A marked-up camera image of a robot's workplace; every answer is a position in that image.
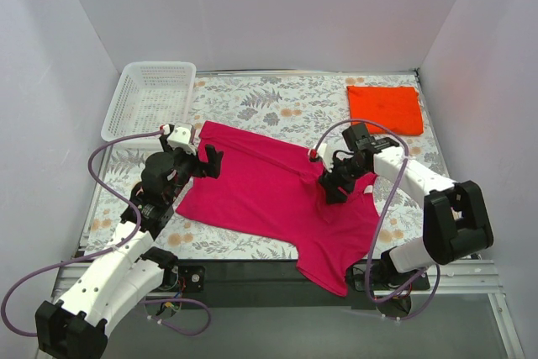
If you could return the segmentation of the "pink t shirt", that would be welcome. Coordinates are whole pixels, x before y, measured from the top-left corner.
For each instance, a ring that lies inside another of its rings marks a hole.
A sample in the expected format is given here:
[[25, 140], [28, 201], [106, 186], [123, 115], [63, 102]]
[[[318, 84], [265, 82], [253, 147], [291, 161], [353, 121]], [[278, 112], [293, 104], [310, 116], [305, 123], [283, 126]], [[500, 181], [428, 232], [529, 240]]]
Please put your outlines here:
[[285, 241], [298, 251], [297, 269], [325, 290], [345, 297], [346, 270], [372, 243], [379, 215], [367, 174], [342, 204], [329, 205], [319, 163], [307, 148], [212, 121], [200, 145], [223, 152], [218, 178], [197, 178], [176, 211], [219, 228]]

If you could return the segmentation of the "white plastic basket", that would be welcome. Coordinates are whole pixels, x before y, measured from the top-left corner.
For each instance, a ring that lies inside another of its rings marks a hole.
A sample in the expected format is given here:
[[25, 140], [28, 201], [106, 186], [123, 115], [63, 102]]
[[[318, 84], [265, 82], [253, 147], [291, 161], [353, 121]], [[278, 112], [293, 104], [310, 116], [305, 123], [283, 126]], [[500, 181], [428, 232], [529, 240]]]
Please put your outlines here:
[[122, 71], [101, 137], [108, 142], [187, 122], [197, 68], [180, 61], [142, 61]]

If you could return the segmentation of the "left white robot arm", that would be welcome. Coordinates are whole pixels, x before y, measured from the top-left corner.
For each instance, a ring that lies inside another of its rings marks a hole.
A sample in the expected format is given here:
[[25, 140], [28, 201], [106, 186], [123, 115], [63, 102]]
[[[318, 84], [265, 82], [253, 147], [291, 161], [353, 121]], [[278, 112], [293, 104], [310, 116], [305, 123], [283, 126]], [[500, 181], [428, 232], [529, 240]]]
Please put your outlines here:
[[153, 245], [174, 213], [173, 204], [193, 177], [216, 178], [223, 152], [166, 146], [145, 162], [107, 253], [96, 258], [54, 303], [35, 313], [39, 348], [54, 358], [99, 358], [119, 321], [151, 291], [171, 291], [180, 263]]

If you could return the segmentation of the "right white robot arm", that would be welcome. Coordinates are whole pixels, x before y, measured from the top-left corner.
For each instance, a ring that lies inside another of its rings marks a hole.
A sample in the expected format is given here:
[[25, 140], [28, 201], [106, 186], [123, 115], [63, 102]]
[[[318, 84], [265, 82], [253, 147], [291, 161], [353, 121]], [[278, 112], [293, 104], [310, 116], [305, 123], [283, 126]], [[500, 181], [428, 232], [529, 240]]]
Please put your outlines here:
[[422, 235], [367, 258], [364, 286], [381, 283], [399, 289], [432, 266], [444, 266], [493, 245], [493, 230], [481, 188], [473, 181], [457, 182], [413, 160], [404, 140], [392, 131], [371, 135], [367, 122], [347, 119], [342, 137], [347, 146], [339, 157], [323, 139], [309, 151], [324, 169], [319, 184], [328, 204], [345, 203], [358, 180], [375, 174], [406, 193], [422, 209]]

